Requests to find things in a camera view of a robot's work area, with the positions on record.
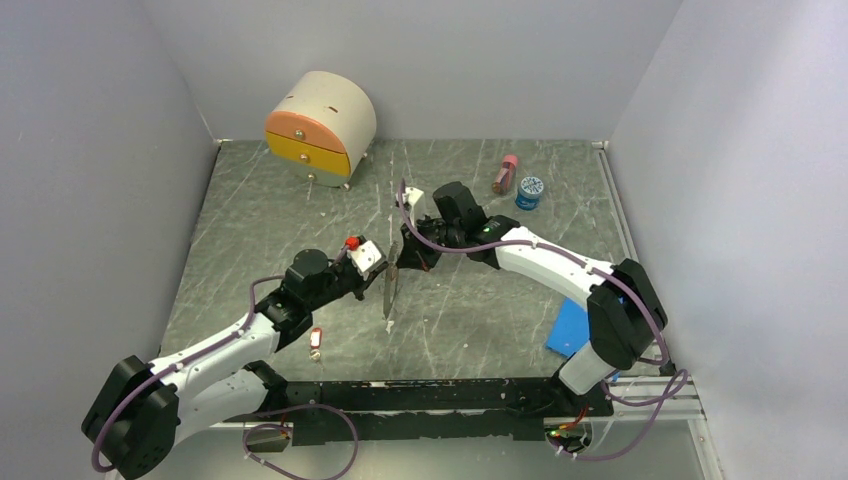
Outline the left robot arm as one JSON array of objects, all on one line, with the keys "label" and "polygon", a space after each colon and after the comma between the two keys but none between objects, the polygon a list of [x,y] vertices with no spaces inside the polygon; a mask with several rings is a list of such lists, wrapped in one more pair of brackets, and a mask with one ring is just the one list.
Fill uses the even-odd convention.
[{"label": "left robot arm", "polygon": [[264,360],[311,330],[314,311],[348,294],[361,299],[388,267],[374,242],[358,242],[334,259],[299,252],[263,298],[255,280],[246,314],[212,336],[151,361],[131,355],[115,364],[81,425],[94,470],[138,479],[214,423],[243,413],[281,415],[287,383]]}]

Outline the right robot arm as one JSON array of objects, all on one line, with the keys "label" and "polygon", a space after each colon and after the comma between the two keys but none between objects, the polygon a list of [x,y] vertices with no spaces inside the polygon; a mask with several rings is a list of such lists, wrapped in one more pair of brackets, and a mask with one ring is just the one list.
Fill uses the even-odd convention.
[{"label": "right robot arm", "polygon": [[660,351],[653,365],[669,361],[662,334],[668,319],[639,262],[592,259],[543,239],[509,217],[487,216],[460,182],[444,185],[439,193],[441,217],[420,220],[413,216],[423,202],[422,191],[401,183],[395,193],[403,250],[416,259],[417,267],[432,267],[443,254],[465,255],[544,285],[586,312],[587,343],[553,375],[549,392],[556,411],[577,413],[595,386],[617,371],[648,362],[645,353],[651,345]]}]

